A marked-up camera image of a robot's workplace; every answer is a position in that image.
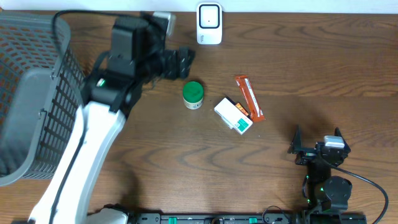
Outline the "orange snack bar wrapper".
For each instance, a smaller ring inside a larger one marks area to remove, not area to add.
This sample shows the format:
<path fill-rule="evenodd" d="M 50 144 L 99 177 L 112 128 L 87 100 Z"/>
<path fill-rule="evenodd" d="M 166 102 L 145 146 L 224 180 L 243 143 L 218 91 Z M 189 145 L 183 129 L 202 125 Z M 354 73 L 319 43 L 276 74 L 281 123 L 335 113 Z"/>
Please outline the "orange snack bar wrapper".
<path fill-rule="evenodd" d="M 259 106 L 252 83 L 247 75 L 235 76 L 235 81 L 243 94 L 249 109 L 249 117 L 254 123 L 265 120 L 264 113 Z"/>

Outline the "white green box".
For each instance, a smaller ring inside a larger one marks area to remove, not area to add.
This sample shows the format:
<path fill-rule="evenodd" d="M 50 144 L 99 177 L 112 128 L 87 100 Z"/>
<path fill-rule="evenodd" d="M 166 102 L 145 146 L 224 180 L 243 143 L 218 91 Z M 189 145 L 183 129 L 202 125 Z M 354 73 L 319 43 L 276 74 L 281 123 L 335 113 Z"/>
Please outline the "white green box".
<path fill-rule="evenodd" d="M 221 119 L 231 128 L 243 135 L 253 124 L 232 102 L 223 98 L 214 108 Z"/>

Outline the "small orange white box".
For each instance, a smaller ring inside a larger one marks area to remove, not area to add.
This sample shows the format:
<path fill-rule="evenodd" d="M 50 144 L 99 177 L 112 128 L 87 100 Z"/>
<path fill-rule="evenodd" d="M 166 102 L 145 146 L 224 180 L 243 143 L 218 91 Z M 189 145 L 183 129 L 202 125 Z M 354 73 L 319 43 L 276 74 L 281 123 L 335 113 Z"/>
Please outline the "small orange white box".
<path fill-rule="evenodd" d="M 249 116 L 249 113 L 244 109 L 241 103 L 236 103 L 235 107 L 237 107 L 237 109 L 240 110 L 240 112 L 242 112 L 245 116 Z"/>

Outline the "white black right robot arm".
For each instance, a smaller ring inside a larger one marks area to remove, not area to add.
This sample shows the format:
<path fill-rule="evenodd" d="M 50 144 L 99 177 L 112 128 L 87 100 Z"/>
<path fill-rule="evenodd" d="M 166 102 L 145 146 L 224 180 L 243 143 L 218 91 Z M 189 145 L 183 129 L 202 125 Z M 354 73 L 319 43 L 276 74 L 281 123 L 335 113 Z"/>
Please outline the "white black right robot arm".
<path fill-rule="evenodd" d="M 293 223 L 342 223 L 342 213 L 348 209 L 352 183 L 332 175 L 332 168 L 341 165 L 351 152 L 340 130 L 325 136 L 314 147 L 304 147 L 300 128 L 296 129 L 288 149 L 295 154 L 295 164 L 305 166 L 307 175 L 302 184 L 302 194 L 308 208 L 295 214 Z"/>

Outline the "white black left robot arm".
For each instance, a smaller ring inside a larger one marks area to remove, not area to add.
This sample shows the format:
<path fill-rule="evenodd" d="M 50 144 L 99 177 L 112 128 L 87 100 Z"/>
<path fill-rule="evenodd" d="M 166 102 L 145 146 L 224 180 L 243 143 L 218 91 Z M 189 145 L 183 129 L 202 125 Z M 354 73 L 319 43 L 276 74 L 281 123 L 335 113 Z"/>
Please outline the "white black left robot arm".
<path fill-rule="evenodd" d="M 76 89 L 78 108 L 65 152 L 29 223 L 131 223 L 119 205 L 89 214 L 93 188 L 106 155 L 142 94 L 157 79 L 188 77 L 195 53 L 165 48 L 174 29 L 169 12 L 117 15 L 111 48 L 101 53 Z"/>

